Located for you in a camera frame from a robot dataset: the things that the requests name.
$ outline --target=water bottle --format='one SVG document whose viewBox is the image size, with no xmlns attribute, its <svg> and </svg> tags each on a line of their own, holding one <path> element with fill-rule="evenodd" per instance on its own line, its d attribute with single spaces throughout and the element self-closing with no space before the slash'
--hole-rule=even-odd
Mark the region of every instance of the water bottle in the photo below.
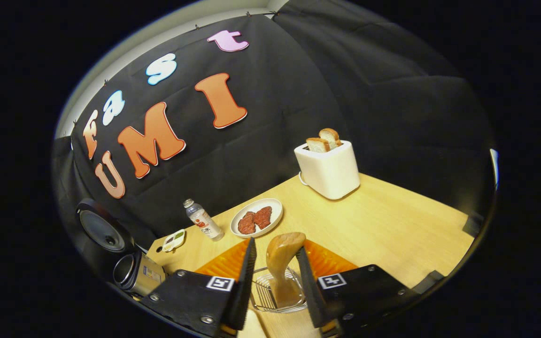
<svg viewBox="0 0 541 338">
<path fill-rule="evenodd" d="M 217 241 L 225 235 L 223 229 L 219 228 L 208 213 L 201 205 L 194 203 L 192 199 L 187 199 L 183 202 L 183 206 L 187 209 L 187 217 L 197 227 L 206 234 L 211 240 Z"/>
</svg>

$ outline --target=bottle label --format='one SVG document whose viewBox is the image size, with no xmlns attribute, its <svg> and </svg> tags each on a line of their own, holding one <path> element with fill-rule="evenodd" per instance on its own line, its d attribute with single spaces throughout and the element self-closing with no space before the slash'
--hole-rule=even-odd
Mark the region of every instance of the bottle label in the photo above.
<svg viewBox="0 0 541 338">
<path fill-rule="evenodd" d="M 191 215 L 191 221 L 209 238 L 214 238 L 221 232 L 221 229 L 206 211 L 199 215 L 198 213 Z"/>
</svg>

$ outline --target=white toaster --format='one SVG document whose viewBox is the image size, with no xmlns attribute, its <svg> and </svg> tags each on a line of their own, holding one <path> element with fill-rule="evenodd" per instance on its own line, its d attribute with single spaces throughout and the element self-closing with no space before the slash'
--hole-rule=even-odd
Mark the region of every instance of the white toaster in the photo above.
<svg viewBox="0 0 541 338">
<path fill-rule="evenodd" d="M 312 152 L 307 144 L 294 149 L 302 184 L 330 200 L 341 199 L 360 186 L 352 143 L 341 142 L 341 146 L 326 153 Z"/>
</svg>

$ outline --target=wire rack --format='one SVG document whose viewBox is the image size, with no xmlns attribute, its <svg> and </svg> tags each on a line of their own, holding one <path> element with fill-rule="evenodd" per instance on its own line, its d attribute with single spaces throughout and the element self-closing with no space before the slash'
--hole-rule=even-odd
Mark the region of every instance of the wire rack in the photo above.
<svg viewBox="0 0 541 338">
<path fill-rule="evenodd" d="M 273 313 L 290 313 L 304 310 L 307 307 L 307 304 L 298 274 L 288 267 L 285 270 L 285 277 L 294 280 L 299 287 L 300 299 L 296 304 L 277 308 L 277 302 L 275 301 L 275 297 L 271 290 L 271 280 L 273 279 L 273 276 L 268 273 L 268 268 L 265 267 L 254 270 L 252 293 L 249 297 L 252 306 L 258 311 Z"/>
</svg>

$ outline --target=toast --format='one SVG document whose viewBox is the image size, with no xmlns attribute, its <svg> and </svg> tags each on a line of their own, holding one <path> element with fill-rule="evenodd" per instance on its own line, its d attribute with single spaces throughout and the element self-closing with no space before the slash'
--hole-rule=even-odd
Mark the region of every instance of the toast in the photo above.
<svg viewBox="0 0 541 338">
<path fill-rule="evenodd" d="M 308 144 L 309 150 L 311 152 L 326 153 L 331 150 L 331 148 L 329 147 L 329 142 L 326 139 L 322 139 L 319 137 L 307 138 L 306 144 Z"/>
<path fill-rule="evenodd" d="M 329 149 L 333 150 L 339 146 L 341 146 L 340 136 L 339 134 L 331 129 L 331 128 L 324 128 L 320 132 L 318 132 L 318 136 L 322 139 L 326 139 L 329 143 Z"/>
</svg>

